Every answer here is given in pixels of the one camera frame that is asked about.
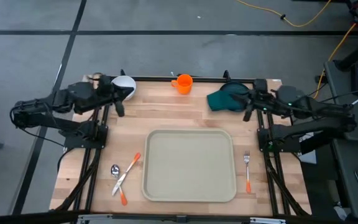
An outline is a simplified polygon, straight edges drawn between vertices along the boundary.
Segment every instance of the wooden table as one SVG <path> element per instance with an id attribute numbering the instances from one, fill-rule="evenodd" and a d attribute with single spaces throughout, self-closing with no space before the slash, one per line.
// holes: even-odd
<path id="1" fill-rule="evenodd" d="M 280 80 L 268 80 L 269 89 L 277 89 Z M 230 111 L 212 112 L 206 95 L 215 92 L 222 83 L 194 83 L 189 95 L 180 95 L 168 82 L 137 82 L 134 97 L 124 102 L 125 117 L 118 118 L 114 108 L 110 109 L 108 142 L 102 150 L 91 211 L 103 213 L 143 213 L 143 214 L 187 214 L 187 215 L 258 215 L 270 216 L 267 175 L 262 153 L 257 143 L 258 121 L 253 113 L 249 122 L 243 122 L 244 113 Z M 74 120 L 83 121 L 91 112 Z M 273 116 L 275 124 L 290 125 L 289 119 Z M 159 128 L 221 128 L 233 139 L 236 164 L 237 193 L 228 203 L 185 203 L 151 202 L 140 189 L 142 182 L 143 157 L 129 172 L 122 189 L 127 197 L 127 206 L 121 205 L 119 194 L 111 196 L 116 179 L 111 176 L 113 164 L 125 170 L 135 153 L 144 153 L 146 136 Z M 244 151 L 250 151 L 250 181 L 252 193 L 246 193 L 246 166 Z M 285 183 L 295 200 L 310 212 L 308 195 L 299 161 L 290 153 L 281 153 Z M 50 208 L 56 208 L 73 190 L 80 176 L 84 149 L 76 149 L 62 160 L 57 176 L 55 191 Z M 278 209 L 283 213 L 279 189 L 275 188 Z M 83 194 L 81 208 L 84 208 L 86 194 Z"/>

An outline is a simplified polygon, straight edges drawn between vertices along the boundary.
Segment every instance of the teal cloth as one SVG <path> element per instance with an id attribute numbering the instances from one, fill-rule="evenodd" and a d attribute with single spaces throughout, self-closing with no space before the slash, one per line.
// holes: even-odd
<path id="1" fill-rule="evenodd" d="M 234 100 L 230 96 L 230 92 L 218 90 L 206 96 L 208 105 L 212 111 L 231 110 L 231 111 L 244 111 L 244 105 Z"/>

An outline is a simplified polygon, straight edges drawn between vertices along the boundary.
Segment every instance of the silver fork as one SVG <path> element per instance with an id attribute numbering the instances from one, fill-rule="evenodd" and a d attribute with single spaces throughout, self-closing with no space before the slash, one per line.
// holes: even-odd
<path id="1" fill-rule="evenodd" d="M 244 162 L 246 163 L 247 167 L 247 193 L 251 193 L 251 182 L 249 181 L 249 169 L 248 169 L 248 163 L 249 163 L 249 151 L 246 151 L 244 154 Z"/>

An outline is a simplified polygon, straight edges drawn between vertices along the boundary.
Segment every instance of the orange cup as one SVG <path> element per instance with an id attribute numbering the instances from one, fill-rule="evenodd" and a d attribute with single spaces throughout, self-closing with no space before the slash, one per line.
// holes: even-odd
<path id="1" fill-rule="evenodd" d="M 193 78 L 187 74 L 179 75 L 177 80 L 171 81 L 171 86 L 175 87 L 179 93 L 187 94 L 193 85 Z"/>

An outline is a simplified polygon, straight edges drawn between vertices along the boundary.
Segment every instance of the silver spoon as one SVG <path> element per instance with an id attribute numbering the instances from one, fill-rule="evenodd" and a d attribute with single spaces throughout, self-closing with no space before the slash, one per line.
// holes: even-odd
<path id="1" fill-rule="evenodd" d="M 119 177 L 119 167 L 118 167 L 118 165 L 114 164 L 114 165 L 111 166 L 111 175 L 118 180 L 118 177 Z M 121 203 L 122 203 L 122 205 L 127 205 L 128 201 L 125 198 L 125 195 L 124 195 L 124 192 L 122 191 L 121 186 L 119 187 L 119 192 L 121 194 Z"/>

